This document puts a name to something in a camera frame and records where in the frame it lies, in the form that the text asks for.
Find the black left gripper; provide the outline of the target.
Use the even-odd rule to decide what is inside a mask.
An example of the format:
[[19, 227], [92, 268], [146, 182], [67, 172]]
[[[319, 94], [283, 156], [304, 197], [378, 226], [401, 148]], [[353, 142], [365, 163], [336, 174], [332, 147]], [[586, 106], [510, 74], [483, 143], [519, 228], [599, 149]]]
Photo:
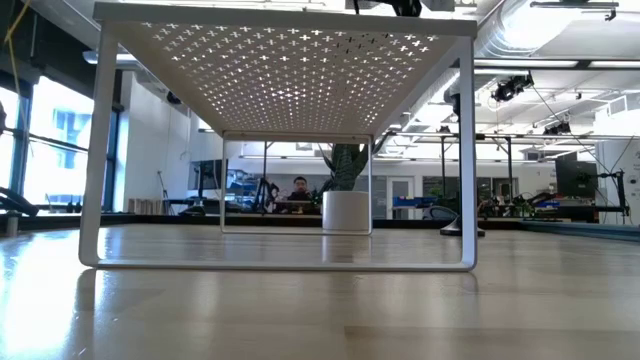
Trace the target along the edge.
[[394, 10], [399, 17], [419, 17], [422, 11], [420, 0], [382, 0]]

